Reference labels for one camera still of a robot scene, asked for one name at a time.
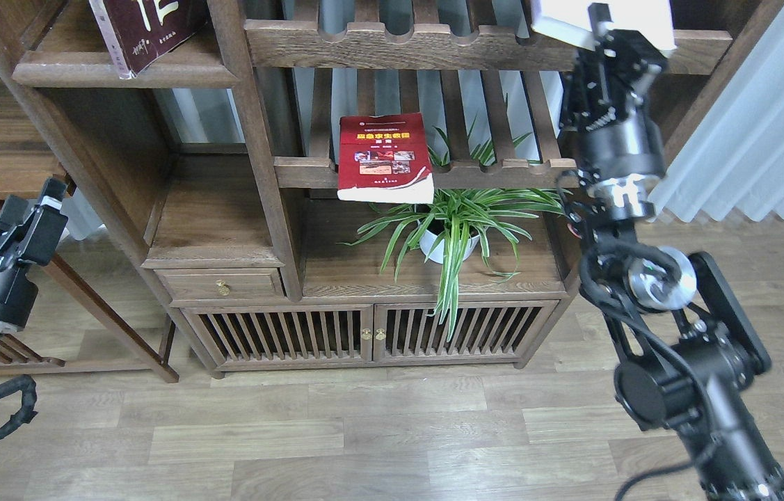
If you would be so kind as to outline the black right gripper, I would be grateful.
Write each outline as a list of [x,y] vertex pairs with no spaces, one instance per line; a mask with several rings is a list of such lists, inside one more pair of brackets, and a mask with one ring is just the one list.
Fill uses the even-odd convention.
[[646,188],[665,174],[661,132],[648,91],[667,58],[638,31],[614,31],[608,3],[588,6],[592,43],[566,79],[561,126],[578,137],[582,185],[629,180]]

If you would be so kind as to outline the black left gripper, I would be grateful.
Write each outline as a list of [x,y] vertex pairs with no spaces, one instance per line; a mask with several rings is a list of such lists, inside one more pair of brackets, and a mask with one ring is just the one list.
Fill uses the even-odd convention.
[[0,201],[0,322],[10,329],[26,327],[38,286],[26,278],[30,264],[45,266],[54,256],[67,216],[61,213],[67,184],[50,177],[38,203],[8,196]]

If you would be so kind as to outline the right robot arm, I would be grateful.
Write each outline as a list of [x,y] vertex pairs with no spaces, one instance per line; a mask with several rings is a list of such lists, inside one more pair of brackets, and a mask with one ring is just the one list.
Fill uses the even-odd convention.
[[784,500],[784,469],[742,400],[772,367],[760,336],[709,253],[643,244],[634,228],[655,215],[648,193],[665,171],[646,96],[667,57],[616,26],[608,4],[589,4],[588,20],[561,111],[584,194],[563,202],[582,251],[579,291],[617,353],[617,402],[640,430],[674,431],[688,456],[633,476],[615,498],[691,468],[707,500]]

